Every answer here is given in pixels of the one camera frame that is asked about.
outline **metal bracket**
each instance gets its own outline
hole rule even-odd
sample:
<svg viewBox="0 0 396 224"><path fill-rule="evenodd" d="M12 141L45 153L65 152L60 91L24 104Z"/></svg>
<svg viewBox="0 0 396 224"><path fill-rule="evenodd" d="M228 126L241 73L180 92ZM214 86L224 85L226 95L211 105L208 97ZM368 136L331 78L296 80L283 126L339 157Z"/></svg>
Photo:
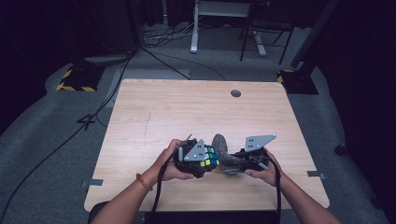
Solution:
<svg viewBox="0 0 396 224"><path fill-rule="evenodd" d="M276 139L276 135L261 135L247 137L245 142L245 151L254 151L267 145L272 140Z"/></svg>
<svg viewBox="0 0 396 224"><path fill-rule="evenodd" d="M200 139L197 144L184 157L184 161L204 161L205 160L205 144L204 140Z"/></svg>

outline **table top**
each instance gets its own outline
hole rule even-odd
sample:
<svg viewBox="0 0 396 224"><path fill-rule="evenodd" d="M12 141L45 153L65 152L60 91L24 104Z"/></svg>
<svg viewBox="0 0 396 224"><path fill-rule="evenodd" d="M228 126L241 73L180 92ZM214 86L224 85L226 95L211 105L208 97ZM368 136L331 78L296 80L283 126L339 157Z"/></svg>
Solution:
<svg viewBox="0 0 396 224"><path fill-rule="evenodd" d="M233 97L231 91L241 92ZM173 138L203 139L211 145L224 135L229 153L248 136L275 134L266 147L283 171L325 207L329 199L316 171L283 87L275 82L124 79L113 109L90 186L85 209L109 201L147 170ZM140 208L149 211L156 194ZM282 197L282 208L290 205ZM202 178L163 182L158 211L275 210L276 188L241 174L228 177L220 168Z"/></svg>

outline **wrist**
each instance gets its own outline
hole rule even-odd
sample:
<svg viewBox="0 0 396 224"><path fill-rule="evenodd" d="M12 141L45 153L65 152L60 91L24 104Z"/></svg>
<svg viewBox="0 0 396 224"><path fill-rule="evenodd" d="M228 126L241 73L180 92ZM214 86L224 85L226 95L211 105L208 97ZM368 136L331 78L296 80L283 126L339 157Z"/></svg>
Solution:
<svg viewBox="0 0 396 224"><path fill-rule="evenodd" d="M142 174L142 179L150 188L153 188L158 182L158 172L150 168Z"/></svg>

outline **black and yellow tape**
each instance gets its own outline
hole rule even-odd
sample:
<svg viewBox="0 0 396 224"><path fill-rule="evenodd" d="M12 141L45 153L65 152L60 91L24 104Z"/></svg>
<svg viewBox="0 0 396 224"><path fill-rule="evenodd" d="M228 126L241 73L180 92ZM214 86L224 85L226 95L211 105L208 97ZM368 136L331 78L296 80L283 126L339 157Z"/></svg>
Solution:
<svg viewBox="0 0 396 224"><path fill-rule="evenodd" d="M64 77L56 87L57 91L97 91L103 69L102 71L94 69L93 72L82 76L73 68L73 66L69 67L64 73Z"/></svg>

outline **device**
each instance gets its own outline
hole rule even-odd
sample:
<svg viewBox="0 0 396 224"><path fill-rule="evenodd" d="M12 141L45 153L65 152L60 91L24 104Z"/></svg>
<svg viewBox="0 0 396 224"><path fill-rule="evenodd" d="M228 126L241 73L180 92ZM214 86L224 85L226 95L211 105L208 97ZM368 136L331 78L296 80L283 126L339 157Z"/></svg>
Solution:
<svg viewBox="0 0 396 224"><path fill-rule="evenodd" d="M204 176L219 165L219 157L212 146L207 146L204 140L185 140L178 146L174 154L176 168L197 178Z"/></svg>

